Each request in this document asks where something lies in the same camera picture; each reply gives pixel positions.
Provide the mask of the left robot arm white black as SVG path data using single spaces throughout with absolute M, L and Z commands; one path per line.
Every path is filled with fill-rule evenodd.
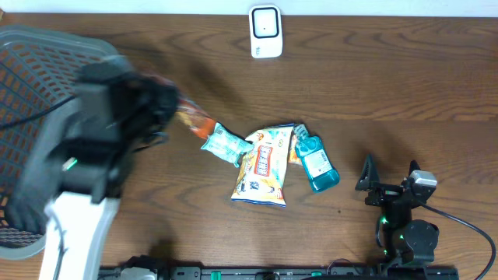
M 180 94 L 122 56 L 83 66 L 74 97 L 44 123 L 6 218 L 44 235 L 42 279 L 95 279 L 133 155 L 163 143 Z

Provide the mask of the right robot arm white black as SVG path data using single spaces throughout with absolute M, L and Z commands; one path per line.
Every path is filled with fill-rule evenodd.
M 381 182 L 374 159 L 366 157 L 357 191 L 366 191 L 365 204 L 381 209 L 378 243 L 385 249 L 389 265 L 424 265 L 434 261 L 439 229 L 434 224 L 412 217 L 412 210 L 425 204 L 437 188 L 437 179 L 421 170 L 413 160 L 409 175 L 400 184 Z

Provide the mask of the orange tissue pack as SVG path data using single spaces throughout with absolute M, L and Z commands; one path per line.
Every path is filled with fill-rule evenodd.
M 296 154 L 296 144 L 298 142 L 297 136 L 292 135 L 289 144 L 289 158 L 288 162 L 296 165 L 302 165 L 300 158 Z

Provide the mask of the red Top chocolate bar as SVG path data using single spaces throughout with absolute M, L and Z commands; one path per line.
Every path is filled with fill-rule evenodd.
M 186 96 L 180 97 L 176 115 L 199 138 L 207 139 L 216 126 L 216 121 Z

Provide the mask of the teal snack packet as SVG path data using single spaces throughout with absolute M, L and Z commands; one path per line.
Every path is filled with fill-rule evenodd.
M 233 135 L 220 123 L 216 123 L 213 133 L 208 136 L 201 150 L 211 152 L 218 158 L 239 167 L 240 157 L 253 148 L 253 144 Z

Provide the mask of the teal mouthwash bottle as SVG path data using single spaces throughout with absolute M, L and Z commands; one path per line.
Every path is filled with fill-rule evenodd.
M 321 193 L 334 187 L 340 181 L 336 168 L 331 164 L 319 136 L 310 135 L 304 124 L 293 129 L 297 138 L 295 152 L 307 174 L 314 193 Z

